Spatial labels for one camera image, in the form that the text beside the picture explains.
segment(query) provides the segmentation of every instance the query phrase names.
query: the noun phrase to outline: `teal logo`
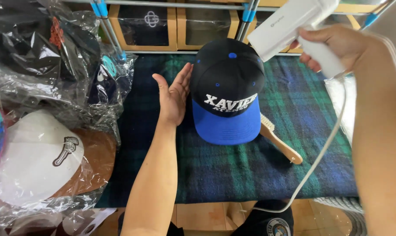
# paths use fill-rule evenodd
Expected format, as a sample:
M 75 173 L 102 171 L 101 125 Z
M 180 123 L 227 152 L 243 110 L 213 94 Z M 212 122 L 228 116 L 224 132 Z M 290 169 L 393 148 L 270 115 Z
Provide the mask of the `teal logo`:
M 103 66 L 111 74 L 112 77 L 117 75 L 117 68 L 115 67 L 115 64 L 112 62 L 112 60 L 108 56 L 102 57 L 102 63 L 103 63 Z

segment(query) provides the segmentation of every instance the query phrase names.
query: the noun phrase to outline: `wooden floor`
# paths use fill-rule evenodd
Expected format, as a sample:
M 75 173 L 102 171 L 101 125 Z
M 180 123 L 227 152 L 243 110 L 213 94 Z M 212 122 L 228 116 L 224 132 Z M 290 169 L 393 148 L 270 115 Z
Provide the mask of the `wooden floor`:
M 231 232 L 244 222 L 249 213 L 245 211 L 250 210 L 254 203 L 255 201 L 244 202 L 241 205 L 237 202 L 176 204 L 173 209 L 172 222 L 177 227 L 184 228 L 185 235 L 198 235 L 186 233 L 186 231 Z M 351 232 L 350 220 L 338 208 L 312 200 L 295 200 L 291 208 L 294 216 L 295 236 L 348 236 Z M 116 236 L 117 220 L 124 210 L 124 208 L 119 208 L 92 235 Z

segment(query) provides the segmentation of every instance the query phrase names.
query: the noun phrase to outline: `blue brim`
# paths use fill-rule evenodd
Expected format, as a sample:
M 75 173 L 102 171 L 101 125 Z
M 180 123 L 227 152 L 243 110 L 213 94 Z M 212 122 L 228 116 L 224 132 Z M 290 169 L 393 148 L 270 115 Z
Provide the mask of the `blue brim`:
M 248 109 L 234 117 L 216 116 L 192 100 L 195 128 L 201 138 L 217 145 L 237 145 L 252 141 L 260 132 L 258 97 Z

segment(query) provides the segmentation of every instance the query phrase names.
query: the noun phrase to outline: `power cord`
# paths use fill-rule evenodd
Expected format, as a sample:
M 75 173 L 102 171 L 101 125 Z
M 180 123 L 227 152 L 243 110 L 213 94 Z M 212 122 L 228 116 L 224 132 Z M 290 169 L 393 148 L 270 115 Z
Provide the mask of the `power cord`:
M 264 208 L 253 207 L 252 208 L 253 210 L 261 210 L 261 211 L 272 212 L 272 213 L 281 213 L 281 212 L 284 212 L 285 210 L 287 210 L 293 203 L 294 199 L 296 198 L 297 194 L 299 193 L 299 191 L 301 190 L 303 185 L 306 183 L 307 179 L 309 179 L 310 175 L 313 173 L 313 171 L 316 169 L 319 162 L 322 160 L 323 155 L 326 153 L 327 148 L 329 147 L 329 145 L 332 142 L 333 138 L 335 137 L 337 131 L 339 130 L 339 127 L 341 126 L 342 116 L 343 116 L 343 112 L 345 110 L 345 105 L 346 105 L 345 75 L 339 75 L 339 77 L 336 79 L 343 84 L 344 93 L 343 93 L 342 110 L 341 110 L 339 117 L 337 118 L 336 124 L 333 127 L 332 132 L 330 133 L 329 137 L 327 138 L 325 145 L 323 146 L 322 150 L 320 151 L 319 155 L 317 156 L 317 158 L 316 158 L 315 162 L 313 163 L 313 165 L 311 166 L 310 170 L 307 172 L 306 176 L 303 178 L 301 183 L 298 185 L 298 187 L 295 190 L 293 196 L 291 197 L 289 203 L 283 209 L 281 209 L 281 210 L 267 210 Z

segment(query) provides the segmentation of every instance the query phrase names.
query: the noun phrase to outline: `wrench logo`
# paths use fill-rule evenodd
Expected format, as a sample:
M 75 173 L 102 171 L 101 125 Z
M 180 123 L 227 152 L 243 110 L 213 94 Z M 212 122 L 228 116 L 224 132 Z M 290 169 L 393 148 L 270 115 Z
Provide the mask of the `wrench logo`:
M 52 164 L 54 166 L 60 166 L 68 155 L 75 152 L 76 146 L 78 146 L 78 139 L 76 137 L 64 137 L 62 151 L 59 156 L 52 162 Z
M 154 12 L 149 11 L 144 17 L 144 21 L 148 24 L 149 27 L 155 27 L 159 22 L 159 16 Z

